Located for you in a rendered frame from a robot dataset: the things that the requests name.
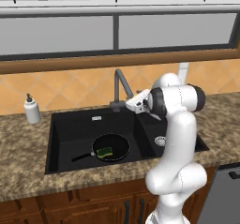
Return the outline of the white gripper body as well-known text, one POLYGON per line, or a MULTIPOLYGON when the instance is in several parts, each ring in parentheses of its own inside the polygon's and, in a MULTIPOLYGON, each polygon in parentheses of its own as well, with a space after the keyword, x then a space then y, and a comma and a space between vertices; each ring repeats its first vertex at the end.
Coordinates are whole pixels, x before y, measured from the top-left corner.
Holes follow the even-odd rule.
POLYGON ((149 112, 147 99, 149 96, 150 90, 144 89, 135 97, 129 99, 126 102, 126 107, 135 113, 149 112))

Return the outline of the grey sink tap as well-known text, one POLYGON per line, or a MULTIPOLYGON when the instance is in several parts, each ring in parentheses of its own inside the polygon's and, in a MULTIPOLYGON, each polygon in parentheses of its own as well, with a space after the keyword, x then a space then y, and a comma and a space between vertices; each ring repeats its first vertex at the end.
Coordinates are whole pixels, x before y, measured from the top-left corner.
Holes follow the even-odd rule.
POLYGON ((110 108, 114 112, 120 112, 123 108, 128 107, 135 113, 141 113, 143 111, 143 104, 141 102, 133 102, 133 93, 128 85, 128 82, 123 72, 118 68, 114 72, 114 101, 110 103, 110 108), (122 83, 124 90, 127 94, 126 100, 119 99, 119 83, 122 83))

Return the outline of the black frying pan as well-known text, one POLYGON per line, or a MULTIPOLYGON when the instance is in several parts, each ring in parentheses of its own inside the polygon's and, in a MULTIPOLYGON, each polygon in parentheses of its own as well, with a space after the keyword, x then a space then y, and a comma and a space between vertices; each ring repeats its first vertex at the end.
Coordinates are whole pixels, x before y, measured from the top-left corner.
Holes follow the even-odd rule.
POLYGON ((119 134, 104 134, 100 137, 97 137, 93 144, 92 144, 92 151, 87 154, 80 155, 78 157, 74 157, 71 159, 72 162, 76 162, 80 159, 84 159, 86 157, 96 157, 102 161, 118 161, 123 159, 128 155, 130 150, 130 144, 128 140, 119 135, 119 134), (97 156, 97 149, 104 148, 104 147, 111 147, 112 148, 112 155, 109 157, 99 158, 97 156))

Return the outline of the silver sink drain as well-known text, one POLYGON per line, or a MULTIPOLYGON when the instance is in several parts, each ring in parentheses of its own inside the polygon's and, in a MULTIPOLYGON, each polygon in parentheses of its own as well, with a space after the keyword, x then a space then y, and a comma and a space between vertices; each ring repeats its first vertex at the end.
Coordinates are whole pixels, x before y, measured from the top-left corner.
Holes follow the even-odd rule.
POLYGON ((166 138, 162 136, 155 137, 155 144, 158 146, 164 146, 166 142, 166 138))

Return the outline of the green and yellow sponge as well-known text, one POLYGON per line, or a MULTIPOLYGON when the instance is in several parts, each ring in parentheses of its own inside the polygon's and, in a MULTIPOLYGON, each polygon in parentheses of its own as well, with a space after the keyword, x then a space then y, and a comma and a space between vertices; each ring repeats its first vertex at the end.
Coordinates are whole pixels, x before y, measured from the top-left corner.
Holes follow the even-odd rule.
POLYGON ((111 147, 104 147, 97 149, 97 156, 99 158, 109 157, 113 154, 113 149, 111 147))

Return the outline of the black kitchen sink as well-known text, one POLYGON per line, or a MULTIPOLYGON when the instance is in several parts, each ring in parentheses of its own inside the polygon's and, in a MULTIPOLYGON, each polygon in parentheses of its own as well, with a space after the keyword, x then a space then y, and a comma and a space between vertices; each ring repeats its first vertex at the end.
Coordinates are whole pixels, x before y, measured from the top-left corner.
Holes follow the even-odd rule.
POLYGON ((158 121, 147 113, 136 114, 126 108, 120 112, 104 108, 54 113, 45 172, 71 172, 161 157, 164 148, 155 144, 155 137, 164 137, 166 129, 165 121, 158 121), (101 116, 102 119, 92 121, 93 116, 101 116), (110 133, 119 134, 128 140, 130 150, 126 157, 114 162, 96 157, 71 161, 74 157, 90 153, 94 140, 110 133))

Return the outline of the wooden panel under sink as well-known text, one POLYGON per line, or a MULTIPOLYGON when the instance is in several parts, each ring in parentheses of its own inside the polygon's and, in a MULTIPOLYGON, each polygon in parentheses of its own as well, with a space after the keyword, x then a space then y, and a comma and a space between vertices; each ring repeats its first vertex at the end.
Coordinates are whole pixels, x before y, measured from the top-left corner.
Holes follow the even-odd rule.
POLYGON ((97 187, 86 187, 76 190, 79 201, 111 198, 114 196, 128 195, 136 192, 146 191, 144 179, 125 181, 97 187))

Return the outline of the white upright object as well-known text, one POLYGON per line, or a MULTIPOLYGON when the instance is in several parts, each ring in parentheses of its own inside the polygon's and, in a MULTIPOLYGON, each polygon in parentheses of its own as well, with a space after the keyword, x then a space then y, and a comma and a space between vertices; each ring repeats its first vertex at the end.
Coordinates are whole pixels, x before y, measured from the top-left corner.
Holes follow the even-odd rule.
POLYGON ((180 83, 185 84, 187 75, 188 75, 188 66, 189 62, 182 62, 179 64, 178 67, 178 78, 180 80, 180 83))

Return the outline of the wooden window sill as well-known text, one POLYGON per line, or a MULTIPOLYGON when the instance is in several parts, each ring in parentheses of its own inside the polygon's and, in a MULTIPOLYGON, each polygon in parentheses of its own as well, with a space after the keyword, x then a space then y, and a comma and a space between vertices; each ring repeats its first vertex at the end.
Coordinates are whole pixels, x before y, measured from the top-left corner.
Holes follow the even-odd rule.
POLYGON ((40 60, 22 60, 0 62, 0 74, 45 72, 68 69, 86 69, 102 67, 128 67, 180 62, 200 62, 225 59, 239 59, 240 46, 236 49, 158 52, 104 55, 91 57, 53 58, 40 60))

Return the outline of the grey framed window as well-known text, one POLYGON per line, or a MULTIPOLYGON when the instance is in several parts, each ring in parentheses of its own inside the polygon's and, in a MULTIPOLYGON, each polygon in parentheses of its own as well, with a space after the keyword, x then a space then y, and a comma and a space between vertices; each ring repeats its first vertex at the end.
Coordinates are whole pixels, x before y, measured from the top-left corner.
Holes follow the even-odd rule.
POLYGON ((240 0, 0 0, 0 58, 230 49, 240 0))

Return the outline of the white soap dispenser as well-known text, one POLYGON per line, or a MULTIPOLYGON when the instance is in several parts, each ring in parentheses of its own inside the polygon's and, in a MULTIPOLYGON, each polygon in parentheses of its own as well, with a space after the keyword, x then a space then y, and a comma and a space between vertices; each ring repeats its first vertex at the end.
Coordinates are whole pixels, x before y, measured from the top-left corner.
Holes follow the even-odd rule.
POLYGON ((36 124, 41 120, 38 103, 29 93, 26 94, 24 101, 24 111, 29 124, 36 124))

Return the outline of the wooden cupboard door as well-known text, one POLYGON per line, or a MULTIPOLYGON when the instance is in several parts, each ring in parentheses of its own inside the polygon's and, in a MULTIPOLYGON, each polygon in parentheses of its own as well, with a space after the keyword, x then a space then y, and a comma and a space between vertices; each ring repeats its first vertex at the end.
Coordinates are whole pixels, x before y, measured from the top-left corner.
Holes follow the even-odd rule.
POLYGON ((36 200, 0 202, 0 224, 43 224, 36 200))
POLYGON ((48 224, 124 224, 126 201, 129 202, 128 224, 131 224, 132 196, 57 208, 46 211, 46 218, 48 224))
POLYGON ((140 213, 140 198, 144 198, 144 210, 143 210, 143 219, 142 224, 145 224, 145 220, 148 216, 154 211, 158 203, 158 197, 151 194, 149 191, 144 191, 137 193, 136 204, 135 204, 135 220, 134 224, 138 224, 138 217, 140 213))

